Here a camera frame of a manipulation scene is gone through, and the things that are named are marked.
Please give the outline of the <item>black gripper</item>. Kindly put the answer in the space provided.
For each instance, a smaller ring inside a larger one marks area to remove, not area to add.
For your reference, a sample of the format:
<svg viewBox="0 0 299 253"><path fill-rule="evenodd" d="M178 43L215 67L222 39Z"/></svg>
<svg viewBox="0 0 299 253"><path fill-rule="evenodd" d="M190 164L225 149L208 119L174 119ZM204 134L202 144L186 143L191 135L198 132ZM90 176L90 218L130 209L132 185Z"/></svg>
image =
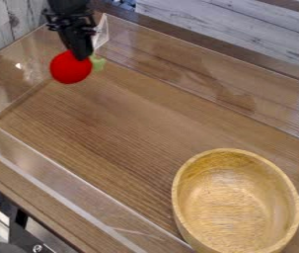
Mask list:
<svg viewBox="0 0 299 253"><path fill-rule="evenodd" d="M75 58L82 61L94 52L91 37L96 23L90 0L47 0L43 14L51 31L60 31L60 39Z"/></svg>

